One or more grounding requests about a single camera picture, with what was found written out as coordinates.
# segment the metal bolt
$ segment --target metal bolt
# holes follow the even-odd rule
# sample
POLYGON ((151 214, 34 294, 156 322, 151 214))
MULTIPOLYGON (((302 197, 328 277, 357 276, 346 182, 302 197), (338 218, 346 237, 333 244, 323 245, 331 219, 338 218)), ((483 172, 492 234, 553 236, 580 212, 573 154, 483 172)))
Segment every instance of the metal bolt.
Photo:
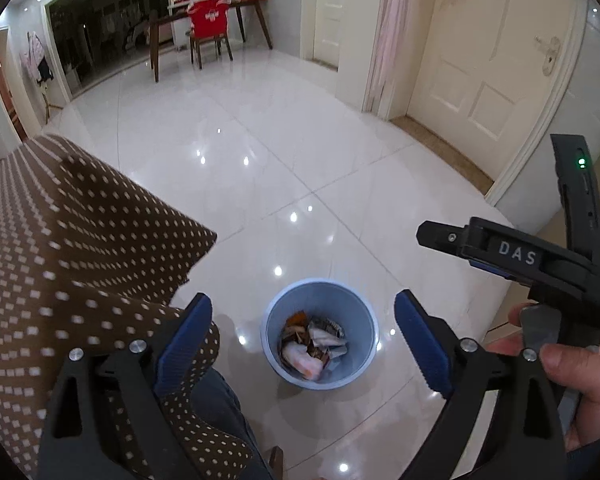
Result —
POLYGON ((460 348, 465 352, 472 354, 478 349, 478 343, 470 337, 466 337, 460 342, 460 348))
POLYGON ((538 354, 532 348, 525 348, 522 351, 522 357, 532 363, 538 359, 538 354))
POLYGON ((129 350, 132 354, 141 354, 146 350, 146 341, 143 339, 135 339, 129 343, 129 350))
POLYGON ((82 348, 74 348, 73 350, 69 351, 69 359, 71 359, 71 361, 79 361, 83 357, 84 350, 82 348))

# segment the blue trash can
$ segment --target blue trash can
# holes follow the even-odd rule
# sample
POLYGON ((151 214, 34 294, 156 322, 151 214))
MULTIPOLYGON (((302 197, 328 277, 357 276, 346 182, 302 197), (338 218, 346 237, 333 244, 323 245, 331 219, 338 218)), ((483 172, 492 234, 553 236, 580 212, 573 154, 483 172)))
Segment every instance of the blue trash can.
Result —
POLYGON ((360 377, 371 364, 378 345, 378 320, 371 306, 348 286, 326 279, 302 280, 273 299, 262 320, 260 338, 269 364, 284 380, 308 390, 335 390, 360 377), (282 329, 286 320, 301 310, 309 317, 336 322, 348 341, 347 354, 317 381, 307 381, 280 362, 282 329))

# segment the red bag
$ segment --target red bag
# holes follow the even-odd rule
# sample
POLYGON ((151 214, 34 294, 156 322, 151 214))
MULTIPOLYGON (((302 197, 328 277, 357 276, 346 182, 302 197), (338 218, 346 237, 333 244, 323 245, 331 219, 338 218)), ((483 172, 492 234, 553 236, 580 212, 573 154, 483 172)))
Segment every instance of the red bag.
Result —
POLYGON ((193 35, 198 40, 214 38, 227 32, 227 0, 198 0, 188 11, 193 35))

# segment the brown tablecloth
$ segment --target brown tablecloth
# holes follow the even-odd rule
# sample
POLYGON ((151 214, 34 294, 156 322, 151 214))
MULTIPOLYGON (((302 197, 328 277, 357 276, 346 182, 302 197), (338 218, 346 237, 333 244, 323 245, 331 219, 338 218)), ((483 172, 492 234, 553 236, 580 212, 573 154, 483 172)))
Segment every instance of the brown tablecloth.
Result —
MULTIPOLYGON (((0 442, 26 476, 35 478, 45 403, 69 350, 125 348, 177 317, 167 305, 216 238, 62 137, 30 139, 0 161, 0 442)), ((188 402, 218 348, 212 324, 162 409, 201 476, 231 479, 250 458, 244 443, 188 402)), ((120 398, 109 401, 125 465, 150 478, 120 398)))

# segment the pink curtain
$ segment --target pink curtain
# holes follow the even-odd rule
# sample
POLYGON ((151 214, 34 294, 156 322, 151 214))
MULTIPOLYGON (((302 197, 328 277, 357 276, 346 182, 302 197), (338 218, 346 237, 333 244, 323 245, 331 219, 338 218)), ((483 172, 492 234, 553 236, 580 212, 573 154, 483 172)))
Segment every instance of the pink curtain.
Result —
POLYGON ((413 0, 387 0, 382 17, 376 60, 374 64, 372 96, 381 94, 394 70, 398 48, 407 27, 413 0))

